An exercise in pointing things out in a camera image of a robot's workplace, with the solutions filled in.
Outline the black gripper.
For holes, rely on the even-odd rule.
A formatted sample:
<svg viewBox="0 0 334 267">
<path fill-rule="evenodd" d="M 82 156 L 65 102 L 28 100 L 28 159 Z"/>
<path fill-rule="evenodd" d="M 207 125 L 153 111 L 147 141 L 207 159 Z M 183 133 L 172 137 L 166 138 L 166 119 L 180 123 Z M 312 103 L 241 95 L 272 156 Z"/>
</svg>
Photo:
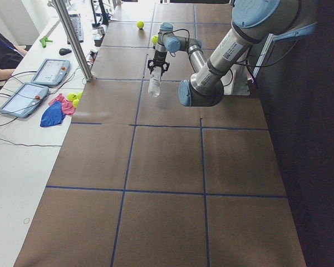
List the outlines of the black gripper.
<svg viewBox="0 0 334 267">
<path fill-rule="evenodd" d="M 155 69 L 155 67 L 161 67 L 161 74 L 163 75 L 165 72 L 168 71 L 170 63 L 166 62 L 166 55 L 167 52 L 160 52 L 158 50 L 155 50 L 154 58 L 148 60 L 148 70 L 150 74 L 152 74 L 152 71 Z"/>
</svg>

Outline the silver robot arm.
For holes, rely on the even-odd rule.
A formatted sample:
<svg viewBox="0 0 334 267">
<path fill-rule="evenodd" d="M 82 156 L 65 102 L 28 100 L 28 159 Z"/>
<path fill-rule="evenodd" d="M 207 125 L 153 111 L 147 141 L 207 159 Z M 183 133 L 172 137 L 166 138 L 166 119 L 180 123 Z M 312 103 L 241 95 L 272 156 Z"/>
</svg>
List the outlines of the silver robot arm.
<svg viewBox="0 0 334 267">
<path fill-rule="evenodd" d="M 177 36 L 171 23 L 161 23 L 154 57 L 148 61 L 151 96 L 160 95 L 161 77 L 169 68 L 168 53 L 186 52 L 194 70 L 189 80 L 180 82 L 180 103 L 209 107 L 222 100 L 222 77 L 251 45 L 269 34 L 295 39 L 315 30 L 318 1 L 232 1 L 232 6 L 231 29 L 208 59 L 197 39 Z"/>
</svg>

